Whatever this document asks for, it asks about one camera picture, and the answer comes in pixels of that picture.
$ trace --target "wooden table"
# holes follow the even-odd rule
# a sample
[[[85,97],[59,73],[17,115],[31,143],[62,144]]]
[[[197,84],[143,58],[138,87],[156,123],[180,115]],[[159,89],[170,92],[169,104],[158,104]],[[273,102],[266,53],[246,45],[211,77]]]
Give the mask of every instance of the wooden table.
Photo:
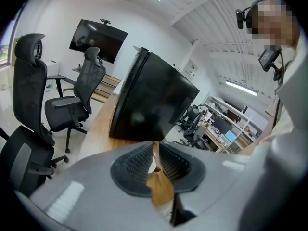
[[[139,143],[139,141],[121,140],[109,137],[109,125],[117,98],[117,95],[110,95],[106,103],[102,106],[81,145],[77,161],[93,154]],[[153,147],[153,155],[156,165],[162,169],[159,163],[159,148],[157,144]],[[152,189],[152,202],[154,206],[160,206],[173,200],[173,186],[162,170],[149,174],[147,186]]]
[[[216,151],[217,153],[223,152],[227,150],[226,147],[224,147],[221,143],[219,143],[216,138],[214,137],[213,134],[211,134],[208,130],[205,130],[204,132],[210,139],[211,141],[218,147],[218,150]]]

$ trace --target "neck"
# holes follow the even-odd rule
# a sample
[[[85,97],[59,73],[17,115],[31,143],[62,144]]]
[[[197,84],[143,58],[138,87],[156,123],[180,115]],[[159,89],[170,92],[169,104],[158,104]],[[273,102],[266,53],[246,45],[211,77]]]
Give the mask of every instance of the neck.
[[[297,44],[298,44],[298,40],[299,40],[299,35],[300,35],[300,29],[297,28],[296,32],[295,32],[295,37],[294,37],[294,40],[293,40],[293,44],[291,46],[294,51],[296,51],[296,48],[297,48]]]

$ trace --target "white shelving unit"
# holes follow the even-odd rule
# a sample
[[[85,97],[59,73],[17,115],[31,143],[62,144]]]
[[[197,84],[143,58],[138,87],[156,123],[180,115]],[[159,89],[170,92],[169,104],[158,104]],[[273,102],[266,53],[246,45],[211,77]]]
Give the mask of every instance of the white shelving unit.
[[[237,138],[241,135],[244,134],[248,139],[250,139],[252,142],[255,141],[255,139],[249,135],[249,133],[247,133],[245,131],[245,128],[247,126],[253,127],[254,129],[256,129],[259,132],[262,132],[262,130],[260,128],[257,127],[256,124],[254,124],[249,118],[247,117],[244,113],[240,112],[239,110],[235,109],[234,107],[232,107],[231,105],[213,97],[213,96],[208,96],[208,98],[211,98],[215,103],[218,103],[220,105],[225,106],[228,110],[230,110],[231,112],[235,113],[238,117],[242,118],[243,120],[246,121],[245,125],[241,128],[239,125],[237,125],[234,121],[232,121],[229,117],[227,117],[225,114],[223,114],[221,111],[219,111],[218,109],[212,107],[211,105],[209,105],[208,103],[205,103],[205,106],[208,107],[209,110],[211,110],[212,112],[215,112],[217,114],[219,114],[220,116],[222,116],[225,120],[227,120],[229,123],[231,123],[234,127],[236,127],[239,130],[239,133],[237,134]],[[240,145],[240,143],[235,140],[234,143],[242,150],[243,146]]]

